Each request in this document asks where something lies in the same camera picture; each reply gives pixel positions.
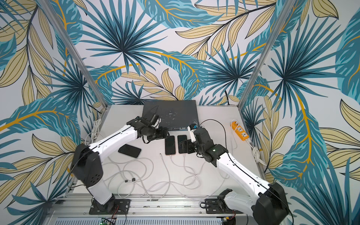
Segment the phone with white case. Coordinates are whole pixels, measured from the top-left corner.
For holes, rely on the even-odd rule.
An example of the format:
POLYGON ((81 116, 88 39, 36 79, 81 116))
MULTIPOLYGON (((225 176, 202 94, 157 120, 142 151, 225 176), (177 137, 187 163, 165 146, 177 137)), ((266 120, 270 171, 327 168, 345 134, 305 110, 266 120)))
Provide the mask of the phone with white case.
POLYGON ((187 135, 179 135, 177 136, 178 141, 178 153, 179 154, 185 154, 186 150, 184 148, 184 142, 187 141, 188 137, 187 135))

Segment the phone with pink case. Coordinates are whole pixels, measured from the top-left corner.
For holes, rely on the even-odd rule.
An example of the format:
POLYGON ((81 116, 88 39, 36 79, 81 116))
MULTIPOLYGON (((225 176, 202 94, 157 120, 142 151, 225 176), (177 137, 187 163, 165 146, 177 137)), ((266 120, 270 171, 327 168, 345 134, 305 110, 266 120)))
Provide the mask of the phone with pink case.
POLYGON ((165 154, 168 156, 176 154, 175 137, 174 136, 168 136, 165 139, 165 154))

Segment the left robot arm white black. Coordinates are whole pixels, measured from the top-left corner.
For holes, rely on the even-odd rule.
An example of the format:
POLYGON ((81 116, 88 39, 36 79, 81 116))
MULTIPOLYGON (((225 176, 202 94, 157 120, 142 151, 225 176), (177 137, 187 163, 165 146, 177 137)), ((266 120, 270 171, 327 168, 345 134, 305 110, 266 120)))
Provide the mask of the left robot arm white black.
POLYGON ((138 138, 146 138, 148 143, 167 138, 168 128, 161 127, 160 122, 156 114, 150 119, 137 116, 110 136, 76 147, 70 172, 85 185, 101 211, 111 213, 118 208, 114 194, 103 179, 102 163, 122 146, 138 138))

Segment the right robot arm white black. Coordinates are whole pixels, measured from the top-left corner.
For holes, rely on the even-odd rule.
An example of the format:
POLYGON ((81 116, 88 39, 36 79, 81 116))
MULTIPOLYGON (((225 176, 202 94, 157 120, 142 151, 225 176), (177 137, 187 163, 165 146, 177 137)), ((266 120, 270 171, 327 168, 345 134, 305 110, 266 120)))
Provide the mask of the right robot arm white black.
POLYGON ((187 153, 200 154, 206 162, 234 179, 247 193, 241 195, 231 189, 223 191, 217 199, 225 209, 252 215, 259 225, 280 225, 291 214, 281 185, 270 184, 252 173, 227 148, 214 144, 205 128, 192 124, 187 130, 190 139, 183 144, 187 153))

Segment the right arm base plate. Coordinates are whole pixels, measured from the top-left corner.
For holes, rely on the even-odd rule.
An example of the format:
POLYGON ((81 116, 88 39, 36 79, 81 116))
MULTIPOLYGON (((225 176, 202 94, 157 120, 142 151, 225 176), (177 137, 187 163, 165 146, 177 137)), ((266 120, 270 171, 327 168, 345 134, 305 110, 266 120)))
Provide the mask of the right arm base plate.
POLYGON ((217 198, 207 198, 204 201, 200 202, 200 207, 205 209, 206 214, 242 214, 238 210, 231 210, 224 200, 219 200, 217 198))

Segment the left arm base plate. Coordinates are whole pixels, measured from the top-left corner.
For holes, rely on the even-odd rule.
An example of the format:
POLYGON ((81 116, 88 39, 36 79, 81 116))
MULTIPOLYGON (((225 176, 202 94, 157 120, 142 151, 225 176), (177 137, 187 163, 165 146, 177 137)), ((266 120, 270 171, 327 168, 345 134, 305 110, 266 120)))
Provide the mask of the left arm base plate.
POLYGON ((127 215, 129 211, 130 199, 110 199, 109 202, 102 205, 95 199, 92 200, 90 215, 127 215))

